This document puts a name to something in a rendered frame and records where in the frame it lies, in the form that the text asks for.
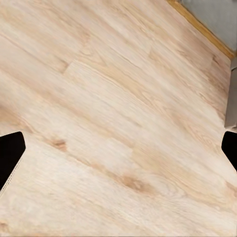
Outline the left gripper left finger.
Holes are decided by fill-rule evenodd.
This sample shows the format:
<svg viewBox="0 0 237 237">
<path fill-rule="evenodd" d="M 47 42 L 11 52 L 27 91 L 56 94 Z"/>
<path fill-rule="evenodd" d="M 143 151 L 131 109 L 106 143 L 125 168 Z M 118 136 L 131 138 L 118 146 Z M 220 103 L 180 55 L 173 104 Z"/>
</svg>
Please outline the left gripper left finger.
<svg viewBox="0 0 237 237">
<path fill-rule="evenodd" d="M 0 191 L 26 150 L 21 131 L 0 137 Z"/>
</svg>

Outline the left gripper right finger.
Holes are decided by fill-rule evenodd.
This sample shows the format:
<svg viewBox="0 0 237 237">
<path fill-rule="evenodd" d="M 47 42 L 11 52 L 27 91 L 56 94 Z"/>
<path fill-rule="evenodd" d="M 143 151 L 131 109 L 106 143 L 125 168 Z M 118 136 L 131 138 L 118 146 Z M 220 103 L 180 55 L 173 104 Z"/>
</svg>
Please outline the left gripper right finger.
<svg viewBox="0 0 237 237">
<path fill-rule="evenodd" d="M 237 171 L 237 133 L 226 131 L 221 149 Z"/>
</svg>

